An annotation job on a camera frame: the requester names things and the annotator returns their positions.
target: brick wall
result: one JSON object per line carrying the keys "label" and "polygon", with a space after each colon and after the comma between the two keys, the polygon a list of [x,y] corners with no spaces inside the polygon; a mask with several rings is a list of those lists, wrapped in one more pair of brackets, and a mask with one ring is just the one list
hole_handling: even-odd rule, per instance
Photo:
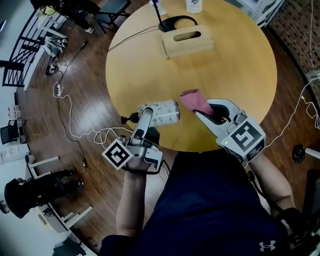
{"label": "brick wall", "polygon": [[[285,0],[270,23],[308,79],[315,77],[310,57],[311,11],[311,0]],[[313,0],[311,50],[315,71],[320,73],[320,0]],[[311,87],[320,105],[320,81]]]}

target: pink cloth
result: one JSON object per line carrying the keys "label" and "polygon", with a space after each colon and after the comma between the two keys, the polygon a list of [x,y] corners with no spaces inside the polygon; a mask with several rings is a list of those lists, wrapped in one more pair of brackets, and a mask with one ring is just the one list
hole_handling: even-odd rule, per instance
{"label": "pink cloth", "polygon": [[205,96],[199,89],[186,90],[180,94],[182,104],[190,111],[201,111],[209,116],[214,115],[214,110],[210,107]]}

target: person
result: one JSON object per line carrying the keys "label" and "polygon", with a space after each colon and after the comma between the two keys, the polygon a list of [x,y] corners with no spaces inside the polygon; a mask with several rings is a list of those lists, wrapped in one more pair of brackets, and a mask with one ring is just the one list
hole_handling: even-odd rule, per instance
{"label": "person", "polygon": [[80,179],[63,183],[64,177],[70,177],[76,170],[57,171],[37,179],[26,181],[14,178],[5,185],[4,199],[0,200],[0,211],[12,212],[22,219],[31,208],[43,206],[70,192],[81,190],[84,182]]}
{"label": "person", "polygon": [[[133,164],[131,169],[141,170]],[[269,199],[284,212],[300,214],[289,182],[265,155],[260,153],[249,165]],[[146,175],[124,173],[116,235],[102,240],[100,256],[263,256],[290,251],[287,228],[274,218],[279,212],[271,209],[270,215],[262,207],[242,164],[224,149],[179,152],[143,228],[145,189]]]}
{"label": "person", "polygon": [[43,9],[45,9],[46,6],[52,7],[61,15],[66,16],[70,20],[74,21],[74,23],[83,28],[85,32],[92,34],[95,31],[94,27],[92,27],[85,19],[87,13],[96,14],[100,10],[99,6],[92,1],[30,0],[30,2],[35,10],[40,9],[43,13]]}

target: wooden floor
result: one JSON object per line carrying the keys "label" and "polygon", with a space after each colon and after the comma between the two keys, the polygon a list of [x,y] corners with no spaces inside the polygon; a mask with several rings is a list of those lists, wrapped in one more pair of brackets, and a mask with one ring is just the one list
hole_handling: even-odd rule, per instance
{"label": "wooden floor", "polygon": [[[138,9],[146,0],[133,1],[129,13]],[[68,47],[63,60],[67,63],[73,58],[85,41],[88,45],[82,50],[68,67],[61,85],[64,86],[64,94],[69,94],[72,99],[72,132],[76,135],[88,133],[102,128],[119,127],[120,117],[110,100],[105,78],[105,63],[107,50],[113,34],[103,34],[92,17],[90,23],[96,28],[93,34],[85,33],[72,21],[67,21],[62,28],[62,33],[69,39]],[[272,107],[266,118],[261,123],[270,142],[282,131],[293,112],[303,81],[295,66],[285,54],[279,43],[265,30],[274,51],[278,83],[276,95]],[[123,171],[116,171],[101,155],[103,148],[93,142],[94,135],[84,136],[79,139],[88,168],[82,167],[83,156],[77,143],[67,139],[64,127],[58,116],[57,100],[53,97],[53,85],[60,79],[61,74],[52,77],[45,76],[48,56],[44,56],[31,86],[27,91],[18,89],[18,103],[21,115],[27,119],[26,132],[29,135],[28,144],[31,153],[40,161],[54,156],[60,156],[61,160],[46,164],[38,169],[40,174],[47,171],[59,171],[75,166],[79,173],[85,172],[84,190],[77,194],[69,195],[55,201],[61,214],[82,212],[88,206],[93,210],[76,225],[85,237],[92,237],[92,244],[97,244],[97,250],[101,246],[101,240],[115,233],[115,214],[122,192]],[[310,99],[308,91],[304,93],[307,100]],[[70,103],[68,98],[59,99],[62,121],[68,127]],[[106,145],[115,139],[110,135]],[[297,164],[291,159],[293,146],[303,144],[320,150],[320,132],[314,128],[314,121],[306,114],[306,106],[300,103],[291,124],[283,136],[266,150],[266,154],[279,167],[288,178],[293,188],[296,205],[302,209],[306,173],[310,169],[320,166],[320,161],[306,156],[304,162]],[[165,150],[165,158],[169,163],[173,162],[176,152]],[[145,220],[149,218],[153,207],[163,190],[164,184],[157,176],[148,176],[145,195]]]}

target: patterned can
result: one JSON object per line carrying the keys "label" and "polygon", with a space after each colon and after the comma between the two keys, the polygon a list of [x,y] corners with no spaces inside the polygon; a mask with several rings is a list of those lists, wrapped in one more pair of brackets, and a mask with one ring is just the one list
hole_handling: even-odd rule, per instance
{"label": "patterned can", "polygon": [[180,109],[175,100],[165,100],[140,105],[138,106],[139,118],[144,113],[145,108],[151,108],[153,110],[149,127],[171,125],[180,120]]}

